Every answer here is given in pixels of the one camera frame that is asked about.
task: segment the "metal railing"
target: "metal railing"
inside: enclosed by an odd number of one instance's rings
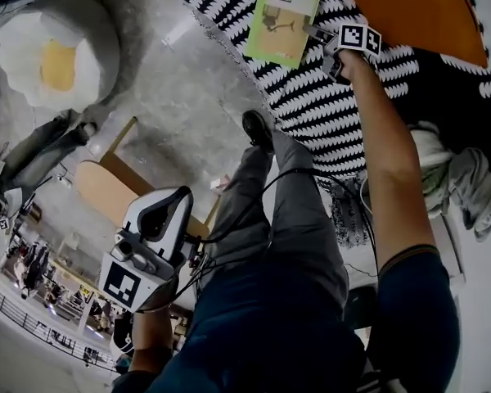
[[[71,355],[76,359],[81,359],[86,366],[96,365],[97,367],[110,371],[114,370],[115,361],[113,360],[113,357],[62,335],[52,327],[29,316],[25,311],[18,308],[1,293],[0,311],[31,335],[67,355]]]

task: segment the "white pouf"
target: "white pouf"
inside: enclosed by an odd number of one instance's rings
[[[40,0],[0,28],[0,66],[31,106],[83,112],[111,92],[119,58],[115,27],[93,0]]]

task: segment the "dark blue t-shirt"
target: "dark blue t-shirt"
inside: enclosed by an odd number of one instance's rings
[[[372,333],[368,354],[409,391],[443,391],[458,352],[456,310],[436,252],[413,253],[381,277],[373,326],[380,339]],[[366,364],[362,342],[321,286],[291,266],[251,262],[208,284],[182,351],[159,377],[128,373],[114,391],[348,392]]]

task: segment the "gray jeans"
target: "gray jeans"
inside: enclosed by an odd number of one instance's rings
[[[80,127],[64,135],[69,126],[68,119],[57,116],[16,145],[4,159],[0,193],[20,187],[26,202],[56,165],[77,147],[85,146],[88,136]]]
[[[290,136],[274,131],[273,145],[281,173],[295,167],[313,167],[311,153]],[[272,160],[273,154],[260,147],[245,150],[240,167],[223,192],[210,238],[226,231],[261,193]],[[321,284],[341,308],[347,300],[348,274],[338,249],[335,227],[326,214],[313,176],[289,174],[277,182],[272,227],[259,200],[228,236],[208,245],[206,252],[214,260],[211,264],[265,252],[271,259],[298,266],[302,273]],[[217,272],[243,263],[226,264],[210,271],[200,280],[198,292]]]

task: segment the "book cover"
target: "book cover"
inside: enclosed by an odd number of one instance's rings
[[[257,0],[245,54],[297,68],[320,0]]]

